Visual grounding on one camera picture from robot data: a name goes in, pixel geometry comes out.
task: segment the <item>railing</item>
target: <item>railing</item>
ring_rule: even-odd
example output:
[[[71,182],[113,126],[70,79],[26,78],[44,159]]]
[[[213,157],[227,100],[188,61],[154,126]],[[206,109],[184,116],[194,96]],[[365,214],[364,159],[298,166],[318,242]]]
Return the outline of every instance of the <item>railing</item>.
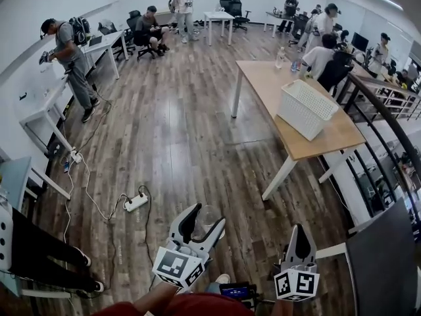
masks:
[[[404,151],[407,153],[407,157],[409,158],[410,163],[414,167],[414,172],[418,176],[418,178],[421,178],[421,160],[417,154],[417,151],[414,149],[414,146],[411,144],[410,140],[408,139],[408,136],[405,134],[402,127],[397,122],[398,118],[401,118],[402,116],[406,116],[408,119],[411,119],[415,116],[418,118],[420,116],[421,110],[417,110],[419,104],[421,103],[421,97],[419,97],[416,94],[411,94],[410,92],[407,92],[405,90],[396,90],[394,86],[389,89],[389,93],[383,96],[380,92],[376,92],[375,90],[370,90],[369,88],[382,88],[379,87],[380,81],[370,79],[370,78],[360,78],[354,74],[349,74],[347,77],[347,80],[345,82],[345,85],[343,89],[341,90],[340,94],[338,95],[337,101],[339,104],[341,104],[343,101],[346,101],[343,105],[343,109],[346,113],[350,114],[350,117],[355,120],[356,115],[359,118],[359,122],[363,121],[366,122],[367,125],[371,128],[375,136],[379,139],[381,145],[384,147],[387,157],[391,159],[391,162],[393,163],[393,166],[398,173],[398,183],[401,185],[401,188],[403,190],[404,196],[409,198],[410,200],[410,206],[412,207],[413,211],[413,219],[414,223],[417,225],[420,224],[420,218],[418,216],[418,209],[416,207],[416,194],[411,191],[409,188],[409,185],[407,181],[405,180],[405,176],[403,174],[403,170],[399,165],[398,160],[393,155],[390,147],[388,146],[387,142],[384,140],[382,135],[379,133],[378,129],[376,128],[376,125],[374,123],[374,120],[376,119],[383,119],[386,121],[390,129],[393,131],[393,133],[396,135],[397,139],[401,143]],[[405,95],[405,100],[402,100],[398,97],[392,96],[392,92],[399,92],[400,94]],[[359,101],[360,97],[359,95],[362,95],[365,97],[366,101],[364,104],[370,104],[370,110],[364,111],[361,107],[361,101]],[[388,103],[391,100],[394,100],[397,98],[399,101],[408,103],[416,103],[416,107],[413,109],[412,107],[402,105],[399,107],[401,111],[391,111],[391,108],[397,108],[396,105],[391,105]],[[405,109],[411,108],[411,112],[405,111]],[[385,171],[384,166],[379,161],[378,156],[376,155],[376,152],[372,149],[372,146],[366,142],[365,146],[367,147],[368,151],[370,152],[376,166],[378,167],[378,170],[382,174],[382,177],[385,181],[385,186],[389,189],[389,196],[392,199],[392,201],[396,202],[396,194],[395,194],[395,188],[392,186],[392,179],[390,179],[390,176]],[[379,189],[377,184],[375,183],[374,179],[372,178],[369,168],[365,165],[365,162],[363,161],[362,157],[360,156],[360,153],[356,150],[355,155],[359,161],[359,163],[362,166],[362,169],[364,171],[364,174],[368,177],[369,183],[372,187],[372,190],[374,191],[373,198],[376,198],[376,200],[380,201],[381,203],[381,210],[384,211],[387,208],[387,204],[385,203],[383,196],[381,193],[379,193]],[[367,194],[363,190],[363,185],[360,182],[360,178],[358,177],[357,173],[355,172],[355,169],[350,161],[347,161],[347,164],[349,168],[351,169],[351,172],[353,173],[353,176],[355,178],[355,182],[357,183],[357,187],[359,188],[362,198],[367,206],[367,210],[371,217],[373,217],[376,212],[375,209],[373,209],[373,201],[370,201],[370,198],[367,196]]]

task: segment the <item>gray pants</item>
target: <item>gray pants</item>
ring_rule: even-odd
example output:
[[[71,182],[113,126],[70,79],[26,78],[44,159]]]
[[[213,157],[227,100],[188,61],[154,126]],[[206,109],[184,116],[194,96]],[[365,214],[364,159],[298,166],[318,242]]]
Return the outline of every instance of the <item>gray pants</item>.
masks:
[[[92,108],[91,99],[95,99],[96,97],[85,77],[86,60],[85,57],[80,57],[73,62],[74,66],[68,75],[68,80],[72,87],[74,97],[76,97],[85,110],[88,110]]]
[[[189,40],[193,39],[193,13],[176,13],[177,23],[178,23],[178,30],[182,38],[185,38],[187,35],[189,36]],[[187,33],[184,30],[184,24],[187,27]]]

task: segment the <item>wooden floor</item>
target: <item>wooden floor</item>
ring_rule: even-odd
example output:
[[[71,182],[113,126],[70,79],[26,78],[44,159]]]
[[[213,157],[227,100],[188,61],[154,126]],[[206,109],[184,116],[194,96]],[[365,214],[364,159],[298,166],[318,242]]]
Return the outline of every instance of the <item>wooden floor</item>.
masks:
[[[197,202],[215,206],[227,218],[226,237],[211,253],[214,261],[196,289],[203,290],[220,273],[228,273],[233,281],[256,284],[270,298],[274,284],[266,279],[268,271],[288,243],[291,227],[303,224],[322,249],[345,241],[345,215],[331,184],[319,185],[316,180],[323,173],[318,159],[298,163],[276,194],[262,202],[260,195],[287,153],[247,83],[238,117],[231,118],[235,60],[273,61],[286,38],[272,39],[263,26],[250,26],[248,33],[234,33],[229,46],[215,28],[212,47],[202,36],[198,42],[182,44],[172,35],[171,51],[163,58],[152,61],[144,56],[139,63],[136,56],[121,59],[119,80],[114,79],[109,58],[103,57],[89,79],[112,102],[112,109],[82,150],[91,171],[87,190],[108,214],[122,192],[132,197],[139,185],[148,186],[153,200],[147,242],[153,257],[165,245],[177,214]],[[288,55],[294,58],[295,50],[288,49]],[[102,101],[93,120],[82,124],[82,110],[74,103],[65,123],[69,142],[76,147],[85,144],[106,109]],[[91,256],[92,272],[107,287],[111,282],[109,290],[94,300],[72,299],[78,315],[89,315],[147,292],[148,207],[127,213],[119,205],[106,223],[85,194],[83,164],[71,174],[75,189],[69,203],[68,241]],[[51,178],[70,190],[58,159]],[[62,238],[67,220],[64,199],[47,190],[37,203],[34,222]],[[296,315],[354,315],[345,258],[318,264],[317,298],[296,303]],[[44,316],[73,315],[68,300],[38,300],[37,305]]]

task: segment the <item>black railing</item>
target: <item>black railing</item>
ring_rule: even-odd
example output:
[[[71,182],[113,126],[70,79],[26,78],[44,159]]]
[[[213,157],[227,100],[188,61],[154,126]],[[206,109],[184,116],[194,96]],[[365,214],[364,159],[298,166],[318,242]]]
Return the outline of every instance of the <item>black railing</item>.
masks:
[[[354,85],[354,89],[352,92],[350,92],[349,89],[351,88],[352,85]],[[345,85],[343,89],[341,90],[341,93],[338,95],[337,101],[338,103],[341,103],[344,100],[346,101],[346,103],[343,104],[343,109],[348,114],[350,113],[351,109],[357,110],[357,113],[360,115],[360,118],[363,119],[364,122],[367,123],[367,125],[372,129],[373,133],[377,136],[380,143],[383,145],[384,149],[386,150],[387,156],[391,159],[393,166],[395,167],[395,170],[397,171],[399,175],[399,178],[400,178],[399,183],[401,184],[404,194],[408,196],[408,198],[410,199],[412,210],[414,213],[414,220],[417,224],[419,224],[420,219],[418,216],[418,210],[415,206],[416,198],[414,198],[413,193],[411,192],[407,182],[405,181],[405,176],[402,172],[402,169],[399,167],[398,160],[396,160],[387,142],[383,139],[382,135],[379,133],[376,126],[373,124],[373,121],[372,121],[373,118],[369,118],[369,116],[366,113],[364,113],[364,111],[359,107],[358,103],[356,102],[357,96],[359,95],[359,93],[365,96],[365,98],[371,103],[371,105],[373,106],[373,108],[375,108],[378,114],[381,115],[382,118],[386,121],[390,129],[392,129],[393,133],[396,135],[403,149],[407,153],[407,157],[411,161],[415,169],[415,173],[418,175],[419,178],[421,178],[421,160],[416,150],[414,149],[414,146],[411,144],[410,140],[408,139],[408,136],[405,134],[402,127],[397,122],[396,118],[392,115],[391,111],[385,106],[385,104],[381,100],[377,98],[377,96],[372,91],[370,91],[370,89],[368,89],[368,87],[364,84],[364,82],[359,77],[355,76],[354,74],[349,74],[347,77],[347,80],[345,81]],[[383,165],[379,162],[379,159],[376,153],[374,152],[374,150],[372,149],[372,147],[370,146],[370,144],[366,142],[365,145],[368,148],[371,156],[373,157],[374,162],[377,164],[377,167],[379,171],[381,172],[383,179],[385,181],[385,185],[389,188],[391,199],[393,201],[396,201],[396,195],[395,195],[393,186],[391,185],[391,179],[389,178],[388,174],[385,172]],[[361,156],[359,155],[357,151],[355,155],[357,156],[357,159],[359,160],[364,170],[365,175],[368,177],[368,180],[371,186],[373,187],[375,196],[381,203],[382,210],[384,210],[386,208],[386,205],[383,201],[382,196],[380,195],[378,191],[376,183],[371,177],[371,174],[367,166],[364,164],[364,161],[362,160]],[[373,210],[372,202],[371,203],[369,202],[367,195],[364,193],[363,186],[360,183],[360,178],[355,172],[352,164],[349,161],[347,162],[347,164],[350,167],[351,172],[353,173],[355,182],[357,183],[357,186],[362,194],[362,198],[364,199],[365,204],[367,206],[367,210],[370,216],[373,216],[374,210]]]

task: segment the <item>sneaker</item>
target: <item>sneaker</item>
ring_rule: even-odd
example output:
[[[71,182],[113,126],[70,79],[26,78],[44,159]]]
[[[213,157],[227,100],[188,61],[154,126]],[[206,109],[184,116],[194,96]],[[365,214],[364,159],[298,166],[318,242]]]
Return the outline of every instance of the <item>sneaker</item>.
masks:
[[[155,51],[155,53],[156,53],[158,56],[164,56],[164,53],[163,53],[160,49],[157,49],[157,50]]]
[[[166,45],[159,45],[159,46],[158,46],[158,48],[159,48],[160,50],[162,50],[164,53],[165,53],[166,51],[169,51],[169,50],[170,50],[170,48],[168,48]]]
[[[92,107],[88,110],[85,110],[85,114],[82,117],[82,123],[86,123],[89,119],[91,119],[92,115],[95,113],[95,108]]]
[[[93,107],[97,107],[100,104],[100,101],[97,98],[93,98],[91,99],[91,104]]]
[[[99,281],[95,281],[95,290],[94,292],[103,292],[104,291],[104,284]]]
[[[84,257],[84,260],[85,260],[85,267],[90,267],[91,266],[91,264],[92,264],[92,261],[91,261],[91,259],[89,258],[89,256],[87,256],[83,251],[81,251],[79,248],[77,248],[77,247],[74,247],[74,248],[76,248],[78,251],[80,251],[80,253],[82,254],[82,256]]]
[[[215,280],[215,282],[219,284],[228,284],[231,283],[231,277],[228,274],[222,274]]]

